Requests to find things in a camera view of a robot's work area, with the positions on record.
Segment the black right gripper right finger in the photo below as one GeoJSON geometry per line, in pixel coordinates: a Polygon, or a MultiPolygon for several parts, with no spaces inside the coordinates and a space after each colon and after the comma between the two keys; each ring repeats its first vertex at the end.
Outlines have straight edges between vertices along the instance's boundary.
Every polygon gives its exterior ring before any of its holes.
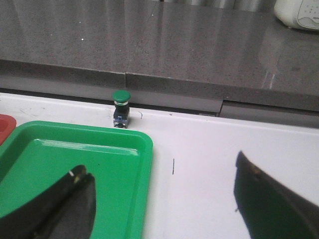
{"type": "Polygon", "coordinates": [[[240,151],[234,196],[252,239],[317,239],[319,207],[253,164],[240,151]]]}

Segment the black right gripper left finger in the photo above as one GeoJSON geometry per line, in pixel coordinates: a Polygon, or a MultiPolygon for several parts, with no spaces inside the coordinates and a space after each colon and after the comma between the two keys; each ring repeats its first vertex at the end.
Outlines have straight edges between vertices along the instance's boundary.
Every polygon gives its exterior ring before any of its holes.
{"type": "Polygon", "coordinates": [[[2,239],[88,239],[96,216],[95,177],[84,165],[1,217],[2,239]]]}

